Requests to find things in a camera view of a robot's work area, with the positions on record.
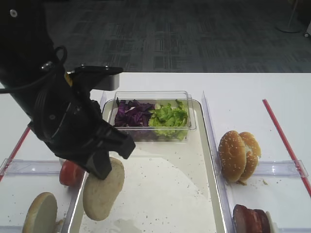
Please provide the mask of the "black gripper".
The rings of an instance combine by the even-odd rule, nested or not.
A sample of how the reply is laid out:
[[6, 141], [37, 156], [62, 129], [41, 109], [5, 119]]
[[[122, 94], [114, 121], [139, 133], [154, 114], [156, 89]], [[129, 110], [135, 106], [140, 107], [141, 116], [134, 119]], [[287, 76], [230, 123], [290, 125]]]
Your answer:
[[108, 151], [128, 159], [135, 142], [102, 119], [99, 103], [90, 99], [90, 92], [69, 85], [63, 75], [42, 80], [40, 74], [29, 80], [36, 83], [29, 127], [56, 156], [105, 180], [112, 170]]

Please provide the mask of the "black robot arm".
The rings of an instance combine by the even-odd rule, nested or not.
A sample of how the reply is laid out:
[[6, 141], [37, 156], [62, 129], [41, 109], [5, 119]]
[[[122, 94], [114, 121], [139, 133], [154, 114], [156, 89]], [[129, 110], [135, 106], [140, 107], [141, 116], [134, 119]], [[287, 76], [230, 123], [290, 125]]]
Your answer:
[[57, 156], [99, 179], [112, 169], [111, 151], [127, 159], [132, 137], [107, 123], [93, 89], [110, 90], [120, 67], [80, 66], [67, 73], [64, 46], [49, 37], [39, 0], [0, 3], [0, 82], [30, 118], [29, 128]]

